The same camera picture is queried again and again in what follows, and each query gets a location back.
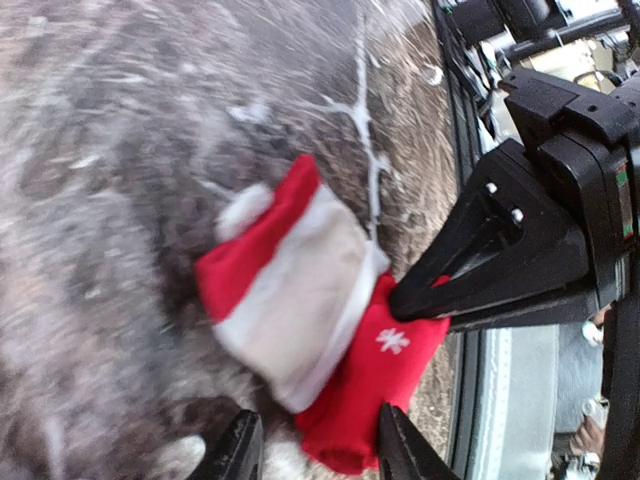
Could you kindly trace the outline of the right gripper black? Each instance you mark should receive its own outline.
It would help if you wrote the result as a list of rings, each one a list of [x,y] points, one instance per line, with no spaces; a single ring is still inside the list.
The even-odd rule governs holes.
[[[630,291],[638,77],[605,94],[518,69],[500,87],[528,158],[581,225],[588,254],[579,225],[509,139],[476,164],[442,229],[393,290],[399,321],[451,316],[452,332],[582,322]],[[597,294],[557,290],[587,276],[589,260]]]

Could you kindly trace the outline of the left gripper white black left finger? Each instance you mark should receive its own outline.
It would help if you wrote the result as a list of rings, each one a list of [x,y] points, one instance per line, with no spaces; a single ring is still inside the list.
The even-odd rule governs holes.
[[[241,410],[215,442],[206,442],[205,455],[188,480],[258,480],[264,467],[261,416]]]

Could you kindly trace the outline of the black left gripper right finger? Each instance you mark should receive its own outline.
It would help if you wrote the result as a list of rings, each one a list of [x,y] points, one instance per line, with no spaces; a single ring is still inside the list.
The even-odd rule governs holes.
[[[384,480],[459,480],[397,406],[382,406],[378,424],[380,478]]]

